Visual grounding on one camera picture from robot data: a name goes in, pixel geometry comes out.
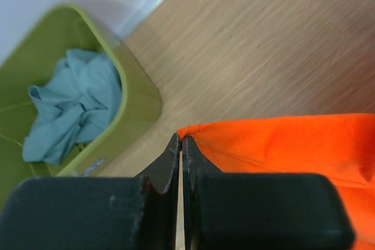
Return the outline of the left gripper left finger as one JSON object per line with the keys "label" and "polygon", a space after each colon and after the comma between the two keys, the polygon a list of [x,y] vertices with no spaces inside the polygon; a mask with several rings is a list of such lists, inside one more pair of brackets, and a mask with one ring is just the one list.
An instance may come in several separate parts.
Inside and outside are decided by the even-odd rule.
{"label": "left gripper left finger", "polygon": [[180,139],[135,177],[34,177],[1,211],[2,249],[175,249]]}

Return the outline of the orange t shirt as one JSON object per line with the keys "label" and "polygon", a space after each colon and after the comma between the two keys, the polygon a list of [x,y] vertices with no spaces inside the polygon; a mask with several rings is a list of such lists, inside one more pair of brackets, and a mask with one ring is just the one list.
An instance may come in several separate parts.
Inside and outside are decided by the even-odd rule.
{"label": "orange t shirt", "polygon": [[339,192],[357,234],[374,248],[374,115],[242,119],[178,130],[223,172],[319,173]]}

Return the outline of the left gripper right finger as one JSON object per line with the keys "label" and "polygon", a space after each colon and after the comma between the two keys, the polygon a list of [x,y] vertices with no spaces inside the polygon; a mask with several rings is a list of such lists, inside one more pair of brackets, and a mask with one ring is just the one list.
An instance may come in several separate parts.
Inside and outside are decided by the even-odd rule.
{"label": "left gripper right finger", "polygon": [[182,141],[186,249],[350,249],[334,185],[314,173],[225,173]]}

